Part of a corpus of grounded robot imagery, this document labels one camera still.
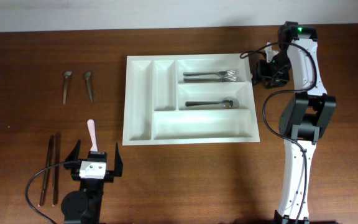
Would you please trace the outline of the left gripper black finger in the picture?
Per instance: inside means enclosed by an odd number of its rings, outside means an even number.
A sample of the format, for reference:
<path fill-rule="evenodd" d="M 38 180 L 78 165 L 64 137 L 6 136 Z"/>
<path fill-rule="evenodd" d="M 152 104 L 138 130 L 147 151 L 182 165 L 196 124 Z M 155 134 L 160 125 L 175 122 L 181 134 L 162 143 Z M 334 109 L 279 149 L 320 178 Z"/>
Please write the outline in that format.
<path fill-rule="evenodd" d="M 66 159 L 64 161 L 65 164 L 63 166 L 66 170 L 76 169 L 78 167 L 78 165 L 81 163 L 78 158 L 79 152 L 80 152 L 80 147 L 81 147 L 81 141 L 78 140 L 76 142 L 75 147 L 69 153 L 69 155 L 66 157 Z"/>
<path fill-rule="evenodd" d="M 119 146 L 118 143 L 116 143 L 115 147 L 115 155 L 114 155 L 114 176 L 115 177 L 121 177 L 123 173 L 123 161 L 121 159 L 121 155 L 119 153 Z"/>

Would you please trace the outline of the metal fork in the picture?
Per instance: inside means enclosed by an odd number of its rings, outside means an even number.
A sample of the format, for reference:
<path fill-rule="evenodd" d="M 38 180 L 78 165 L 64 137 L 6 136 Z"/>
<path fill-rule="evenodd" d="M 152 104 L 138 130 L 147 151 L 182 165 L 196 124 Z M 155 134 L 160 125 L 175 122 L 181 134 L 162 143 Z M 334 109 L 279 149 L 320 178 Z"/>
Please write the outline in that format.
<path fill-rule="evenodd" d="M 233 76 L 237 73 L 237 70 L 223 70 L 218 72 L 183 72 L 184 77 L 195 77 L 202 75 L 216 75 L 220 78 L 226 78 Z"/>
<path fill-rule="evenodd" d="M 226 78 L 191 78 L 185 77 L 183 79 L 185 83 L 213 83 L 213 82 L 236 82 L 237 77 Z"/>

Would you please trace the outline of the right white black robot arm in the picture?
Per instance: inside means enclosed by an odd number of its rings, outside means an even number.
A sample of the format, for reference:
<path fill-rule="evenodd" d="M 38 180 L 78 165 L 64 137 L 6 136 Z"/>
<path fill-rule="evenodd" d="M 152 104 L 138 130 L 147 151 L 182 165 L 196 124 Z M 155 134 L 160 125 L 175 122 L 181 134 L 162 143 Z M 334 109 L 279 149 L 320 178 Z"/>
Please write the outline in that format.
<path fill-rule="evenodd" d="M 283 110 L 275 135 L 284 140 L 285 173 L 279 207 L 274 223 L 309 223 L 308 186 L 313 154 L 336 109 L 336 99 L 328 95 L 319 73 L 316 29 L 286 21 L 278 29 L 279 50 L 272 44 L 256 52 L 264 57 L 257 62 L 252 83 L 266 89 L 276 88 L 271 97 L 284 94 L 292 80 L 291 100 Z"/>

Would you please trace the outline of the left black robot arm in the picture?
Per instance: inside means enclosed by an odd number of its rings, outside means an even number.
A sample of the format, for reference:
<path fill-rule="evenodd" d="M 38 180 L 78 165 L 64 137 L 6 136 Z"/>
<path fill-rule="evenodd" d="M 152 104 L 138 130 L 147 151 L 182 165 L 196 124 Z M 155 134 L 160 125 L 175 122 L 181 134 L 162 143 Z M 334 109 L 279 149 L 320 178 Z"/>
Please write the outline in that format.
<path fill-rule="evenodd" d="M 63 165 L 71 178 L 80 183 L 76 191 L 67 194 L 61 204 L 65 223 L 99 223 L 105 183 L 113 183 L 123 172 L 119 148 L 115 147 L 114 170 L 107 169 L 108 154 L 90 151 L 86 159 L 80 159 L 81 141 L 77 141 Z"/>

